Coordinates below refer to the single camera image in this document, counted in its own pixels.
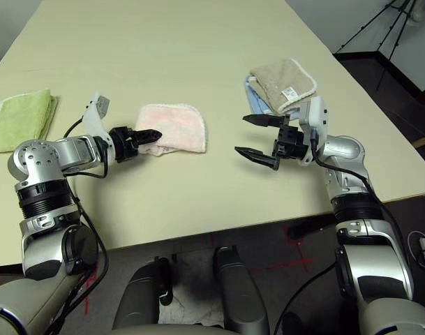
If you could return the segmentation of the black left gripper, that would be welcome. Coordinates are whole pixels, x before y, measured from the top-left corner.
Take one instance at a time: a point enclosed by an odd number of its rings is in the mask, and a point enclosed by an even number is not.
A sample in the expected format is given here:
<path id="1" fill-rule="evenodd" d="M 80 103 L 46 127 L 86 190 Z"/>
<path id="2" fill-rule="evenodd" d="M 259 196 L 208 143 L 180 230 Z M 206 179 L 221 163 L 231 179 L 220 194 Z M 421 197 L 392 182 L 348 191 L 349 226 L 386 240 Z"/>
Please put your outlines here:
<path id="1" fill-rule="evenodd" d="M 114 144 L 115 161 L 118 163 L 137 157 L 138 149 L 160 149 L 158 140 L 162 137 L 162 133 L 154 129 L 134 131 L 126 126 L 112 128 L 109 135 Z"/>

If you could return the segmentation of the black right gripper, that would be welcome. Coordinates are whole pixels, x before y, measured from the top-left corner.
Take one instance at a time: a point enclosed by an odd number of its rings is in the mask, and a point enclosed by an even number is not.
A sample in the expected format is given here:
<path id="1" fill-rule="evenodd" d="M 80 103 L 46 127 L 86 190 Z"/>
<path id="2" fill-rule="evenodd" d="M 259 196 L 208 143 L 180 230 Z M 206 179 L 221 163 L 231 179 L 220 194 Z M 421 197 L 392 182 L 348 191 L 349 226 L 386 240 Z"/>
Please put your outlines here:
<path id="1" fill-rule="evenodd" d="M 277 171 L 280 158 L 298 160 L 305 157 L 308 146 L 304 144 L 304 134 L 298 127 L 289 124 L 289 116 L 250 114 L 244 116 L 243 120 L 256 126 L 279 128 L 278 137 L 274 141 L 273 156 L 248 147 L 235 147 L 234 150 L 244 158 Z"/>

